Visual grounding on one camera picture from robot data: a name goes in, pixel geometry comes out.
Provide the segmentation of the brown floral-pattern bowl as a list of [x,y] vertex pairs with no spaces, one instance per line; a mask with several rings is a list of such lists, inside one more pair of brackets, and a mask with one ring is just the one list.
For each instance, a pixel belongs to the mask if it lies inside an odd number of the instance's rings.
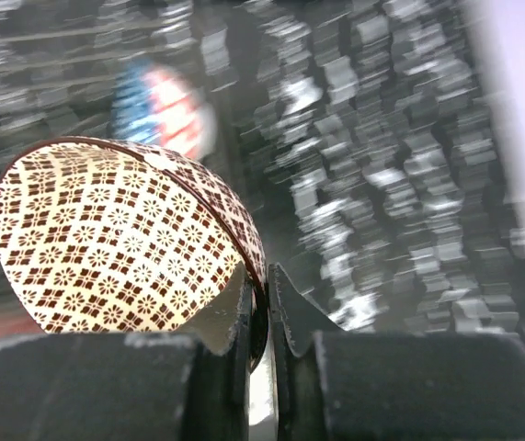
[[43,141],[0,175],[0,265],[48,333],[175,331],[238,266],[264,352],[266,257],[239,196],[202,164],[137,142]]

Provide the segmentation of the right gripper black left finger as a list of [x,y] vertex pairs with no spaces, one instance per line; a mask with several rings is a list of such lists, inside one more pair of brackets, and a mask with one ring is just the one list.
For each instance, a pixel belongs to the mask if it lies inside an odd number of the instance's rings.
[[178,331],[0,340],[0,440],[245,440],[252,284]]

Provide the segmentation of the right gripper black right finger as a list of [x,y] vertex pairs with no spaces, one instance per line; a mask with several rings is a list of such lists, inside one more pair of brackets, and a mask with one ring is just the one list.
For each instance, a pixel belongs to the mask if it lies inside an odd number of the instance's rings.
[[268,270],[281,440],[525,440],[525,345],[345,332]]

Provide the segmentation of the blue triangle-pattern bowl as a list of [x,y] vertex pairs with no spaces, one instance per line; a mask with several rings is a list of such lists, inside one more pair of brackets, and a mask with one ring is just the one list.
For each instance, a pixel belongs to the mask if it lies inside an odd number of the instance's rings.
[[213,152],[217,131],[213,106],[177,70],[140,60],[121,71],[111,107],[113,139],[201,160]]

